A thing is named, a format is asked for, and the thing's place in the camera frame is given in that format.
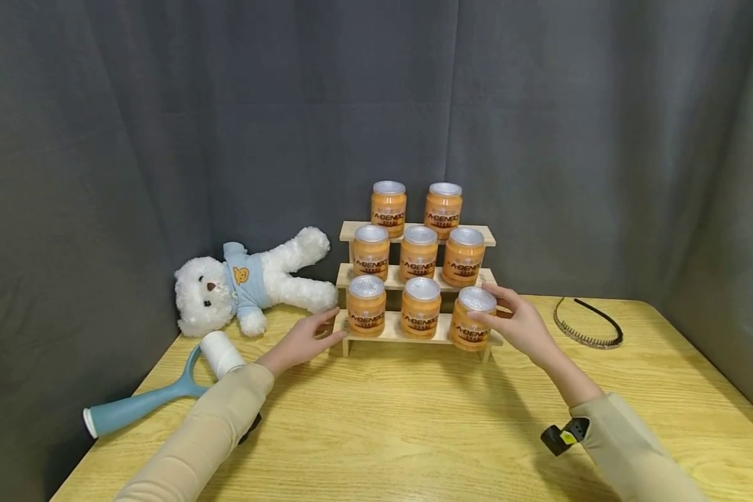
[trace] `teddy bear leg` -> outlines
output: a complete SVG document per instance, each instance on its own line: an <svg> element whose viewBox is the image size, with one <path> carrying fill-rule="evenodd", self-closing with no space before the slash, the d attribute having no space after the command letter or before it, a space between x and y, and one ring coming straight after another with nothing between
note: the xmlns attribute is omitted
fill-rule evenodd
<svg viewBox="0 0 753 502"><path fill-rule="evenodd" d="M246 337L258 337L265 333L265 329L268 327L265 314L261 310L246 312L243 317L238 316L237 323L240 326L240 331Z"/></svg>
<svg viewBox="0 0 753 502"><path fill-rule="evenodd" d="M265 252L271 263L287 273L316 264L329 252L329 239L315 227L301 229L296 237Z"/></svg>
<svg viewBox="0 0 753 502"><path fill-rule="evenodd" d="M328 282L288 276L280 280L276 287L278 302L304 308L314 314L337 305L337 287Z"/></svg>

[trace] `teddy bear head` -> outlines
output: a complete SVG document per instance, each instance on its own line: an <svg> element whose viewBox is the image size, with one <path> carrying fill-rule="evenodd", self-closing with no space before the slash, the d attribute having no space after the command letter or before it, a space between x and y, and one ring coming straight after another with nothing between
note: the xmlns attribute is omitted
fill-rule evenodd
<svg viewBox="0 0 753 502"><path fill-rule="evenodd" d="M187 337L202 337L226 326L234 298L225 264L209 256L193 258L176 271L178 327Z"/></svg>

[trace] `silver jar lid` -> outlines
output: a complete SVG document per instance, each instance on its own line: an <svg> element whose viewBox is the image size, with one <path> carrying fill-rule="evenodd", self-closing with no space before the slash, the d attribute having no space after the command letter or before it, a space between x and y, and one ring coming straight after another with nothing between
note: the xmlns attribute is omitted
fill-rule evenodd
<svg viewBox="0 0 753 502"><path fill-rule="evenodd" d="M363 225L354 231L354 238L363 243L381 243L388 240L388 231L377 225Z"/></svg>
<svg viewBox="0 0 753 502"><path fill-rule="evenodd" d="M454 183L433 183L429 186L429 191L444 196L461 195L463 193L460 185Z"/></svg>
<svg viewBox="0 0 753 502"><path fill-rule="evenodd" d="M432 301L441 295L441 287L429 277L413 277L404 285L404 290L418 301Z"/></svg>
<svg viewBox="0 0 753 502"><path fill-rule="evenodd" d="M481 231L468 227L457 227L449 233L449 239L462 246L482 246L485 236Z"/></svg>
<svg viewBox="0 0 753 502"><path fill-rule="evenodd" d="M460 290L457 300L467 310L491 312L496 308L496 296L477 286L467 286Z"/></svg>
<svg viewBox="0 0 753 502"><path fill-rule="evenodd" d="M429 227L418 225L404 230L404 240L419 245L438 243L438 234Z"/></svg>
<svg viewBox="0 0 753 502"><path fill-rule="evenodd" d="M375 275L357 275L349 284L349 292L357 298L373 298L385 292L385 283Z"/></svg>
<svg viewBox="0 0 753 502"><path fill-rule="evenodd" d="M374 191L382 195L404 194L404 185L399 181L377 181L374 184Z"/></svg>

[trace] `left hand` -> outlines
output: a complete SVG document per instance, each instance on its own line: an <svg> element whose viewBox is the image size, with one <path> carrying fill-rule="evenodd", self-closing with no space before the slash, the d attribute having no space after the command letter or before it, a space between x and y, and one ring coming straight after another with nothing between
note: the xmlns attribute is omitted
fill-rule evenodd
<svg viewBox="0 0 753 502"><path fill-rule="evenodd" d="M315 332L322 324L333 319L340 311L338 307L320 312L314 316L304 317L275 345L262 354L257 364L265 366L276 378L293 366L306 363L315 356L343 340L347 334L336 331L328 337L317 339Z"/></svg>

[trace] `table surface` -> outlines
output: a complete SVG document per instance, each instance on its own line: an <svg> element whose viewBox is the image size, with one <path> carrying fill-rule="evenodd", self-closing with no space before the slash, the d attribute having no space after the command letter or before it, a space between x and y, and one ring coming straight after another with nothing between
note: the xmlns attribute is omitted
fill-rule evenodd
<svg viewBox="0 0 753 502"><path fill-rule="evenodd" d="M557 298L528 296L557 342L605 390L619 392L711 500L753 501L753 406L655 308L587 300L623 327L597 350L552 323ZM272 347L307 312L279 306L269 328L227 333L246 360ZM574 302L559 315L613 334ZM137 392L175 380L195 338L180 337ZM211 382L206 361L198 382ZM179 426L194 400L171 402L101 438L53 501L108 501ZM540 442L568 411L544 373L505 344L488 364L445 345L351 343L276 382L259 429L224 462L202 501L613 501L582 448L556 458Z"/></svg>

